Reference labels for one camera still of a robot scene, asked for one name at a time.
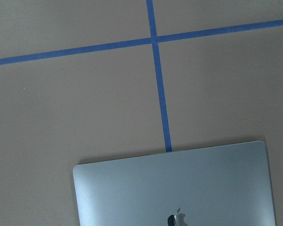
blue tape strip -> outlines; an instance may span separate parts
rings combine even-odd
[[[172,148],[171,148],[171,141],[170,141],[170,128],[169,128],[168,114],[166,110],[166,101],[165,101],[165,94],[164,94],[164,85],[163,85],[163,78],[162,78],[159,46],[157,42],[157,31],[156,31],[153,1],[147,0],[146,4],[147,4],[148,17],[149,17],[149,24],[150,24],[151,41],[152,41],[152,47],[153,47],[154,65],[155,65],[156,80],[157,80],[157,87],[158,87],[158,96],[159,96],[159,104],[160,104],[160,111],[161,111],[161,118],[162,118],[165,150],[166,152],[171,152]]]
[[[124,47],[131,47],[131,46],[140,46],[151,44],[151,38],[145,39],[136,39],[136,40],[128,40],[128,41],[120,41],[120,42],[113,42],[95,46],[86,46],[86,47],[79,47],[79,48],[70,48],[70,49],[63,49],[45,53],[36,53],[36,54],[29,54],[24,56],[15,56],[15,57],[8,57],[0,59],[0,65],[6,64],[13,64],[25,61],[32,61],[32,60],[40,60],[46,58],[53,58],[53,57],[62,57],[68,55],[75,55],[81,53],[90,53],[114,48],[124,48]]]
[[[278,26],[283,26],[283,20],[267,21],[267,22],[255,23],[255,24],[244,24],[244,25],[231,26],[231,27],[221,27],[221,28],[214,28],[214,29],[208,29],[208,30],[202,30],[196,32],[169,34],[169,35],[158,36],[157,41],[158,42],[174,41],[174,40],[190,39],[190,38],[203,37],[203,36],[216,35],[216,34],[242,32],[248,30],[268,28],[268,27],[278,27]]]

laptop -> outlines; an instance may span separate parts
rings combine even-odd
[[[75,166],[81,226],[275,226],[261,141]]]

apple logo leaf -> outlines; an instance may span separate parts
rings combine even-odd
[[[178,208],[176,211],[176,215],[178,215],[180,211],[181,211],[181,208]]]

apple logo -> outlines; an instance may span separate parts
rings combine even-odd
[[[178,208],[175,215],[170,215],[168,218],[168,225],[169,226],[188,226],[184,222],[185,214],[179,213],[181,208]]]

gray floor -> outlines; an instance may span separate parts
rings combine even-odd
[[[158,35],[283,0],[154,0]],[[145,0],[0,1],[0,58],[150,37]],[[173,150],[263,140],[283,226],[283,26],[160,43]],[[72,168],[165,151],[151,45],[0,65],[0,225],[79,225]]]

